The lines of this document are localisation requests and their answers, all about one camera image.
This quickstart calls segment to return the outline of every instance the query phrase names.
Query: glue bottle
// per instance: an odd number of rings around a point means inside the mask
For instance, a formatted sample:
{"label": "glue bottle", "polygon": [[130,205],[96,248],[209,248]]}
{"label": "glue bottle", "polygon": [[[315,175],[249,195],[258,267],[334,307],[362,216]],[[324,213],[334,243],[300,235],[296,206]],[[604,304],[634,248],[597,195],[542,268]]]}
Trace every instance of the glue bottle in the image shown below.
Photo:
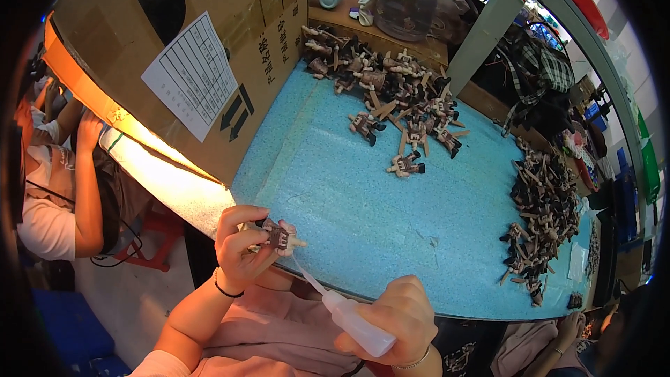
{"label": "glue bottle", "polygon": [[332,290],[326,290],[307,273],[293,257],[297,268],[305,279],[323,296],[322,301],[332,314],[333,322],[347,332],[365,351],[378,358],[386,354],[395,343],[395,336],[367,322],[356,312],[358,302],[351,298],[344,298]]}

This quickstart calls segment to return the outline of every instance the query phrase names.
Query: arrow symbol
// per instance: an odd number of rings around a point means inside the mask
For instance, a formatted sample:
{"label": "arrow symbol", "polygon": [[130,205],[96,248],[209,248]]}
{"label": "arrow symbol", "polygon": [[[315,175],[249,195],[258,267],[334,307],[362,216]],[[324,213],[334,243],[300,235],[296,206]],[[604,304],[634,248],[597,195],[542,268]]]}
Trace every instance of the arrow symbol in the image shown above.
{"label": "arrow symbol", "polygon": [[235,116],[237,110],[240,109],[240,105],[242,105],[242,98],[238,95],[235,98],[235,101],[233,101],[228,111],[221,117],[221,128],[219,129],[219,131],[223,131],[226,128],[230,127],[230,121],[232,121],[232,117]]}
{"label": "arrow symbol", "polygon": [[245,100],[245,104],[247,105],[247,108],[249,110],[249,113],[253,115],[253,105],[251,105],[251,99],[249,99],[249,95],[247,94],[247,88],[245,88],[245,84],[242,83],[240,86],[240,94],[242,94],[242,99]]}
{"label": "arrow symbol", "polygon": [[249,116],[249,113],[247,110],[245,110],[242,115],[240,115],[240,119],[235,123],[235,126],[230,130],[230,140],[233,141],[235,138],[238,137],[240,130],[242,129],[242,126],[245,124],[245,121],[247,120],[247,117]]}

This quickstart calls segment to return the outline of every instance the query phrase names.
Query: blue foam mat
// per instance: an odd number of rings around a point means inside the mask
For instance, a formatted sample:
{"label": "blue foam mat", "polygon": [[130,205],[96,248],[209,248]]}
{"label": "blue foam mat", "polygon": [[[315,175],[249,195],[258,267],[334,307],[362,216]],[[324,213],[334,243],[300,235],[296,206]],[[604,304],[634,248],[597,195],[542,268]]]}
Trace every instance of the blue foam mat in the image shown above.
{"label": "blue foam mat", "polygon": [[[432,137],[424,175],[387,173],[401,133],[390,123],[369,147],[348,129],[347,114],[364,110],[354,96],[335,95],[331,81],[314,80],[301,63],[293,71],[248,149],[231,191],[238,204],[271,208],[276,221],[296,225],[309,247],[296,258],[318,280],[376,298],[388,282],[416,274],[436,312],[479,319],[522,320],[568,313],[569,245],[549,277],[542,307],[531,307],[522,285],[500,278],[507,257],[498,240],[519,213],[508,196],[522,157],[513,138],[459,102],[471,133],[455,159]],[[408,145],[407,154],[411,151]],[[588,247],[590,224],[576,236]],[[290,258],[280,263],[296,270]]]}

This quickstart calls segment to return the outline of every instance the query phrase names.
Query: white paper label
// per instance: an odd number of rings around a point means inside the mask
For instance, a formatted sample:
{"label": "white paper label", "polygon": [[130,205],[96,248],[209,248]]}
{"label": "white paper label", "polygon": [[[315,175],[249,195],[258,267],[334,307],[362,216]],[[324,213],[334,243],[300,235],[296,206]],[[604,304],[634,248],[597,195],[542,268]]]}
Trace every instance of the white paper label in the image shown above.
{"label": "white paper label", "polygon": [[237,89],[207,11],[158,54],[142,80],[200,142]]}

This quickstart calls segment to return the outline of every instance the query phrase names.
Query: woman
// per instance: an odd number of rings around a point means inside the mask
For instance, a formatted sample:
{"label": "woman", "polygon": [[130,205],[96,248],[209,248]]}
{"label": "woman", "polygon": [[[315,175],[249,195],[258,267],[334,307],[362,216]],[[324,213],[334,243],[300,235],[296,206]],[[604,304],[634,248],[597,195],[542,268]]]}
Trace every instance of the woman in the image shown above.
{"label": "woman", "polygon": [[238,225],[267,217],[268,209],[237,205],[223,211],[216,235],[219,267],[213,277],[170,313],[154,350],[132,377],[341,376],[359,359],[394,367],[398,377],[442,375],[431,345],[434,312],[415,276],[392,281],[372,305],[358,312],[397,338],[380,358],[369,356],[331,320],[320,301],[297,298],[292,279],[268,271],[279,256],[266,231]]}
{"label": "woman", "polygon": [[[103,123],[88,110],[81,116],[77,99],[55,120],[34,128],[26,93],[32,84],[28,65],[13,118],[25,161],[19,237],[45,260],[114,254],[123,247],[120,223],[132,223],[151,195],[97,145]],[[75,130],[73,152],[63,144]]]}
{"label": "woman", "polygon": [[582,338],[584,315],[573,312],[555,321],[508,328],[508,337],[491,364],[496,377],[593,377],[615,357],[646,286],[621,297],[617,313],[597,341]]}

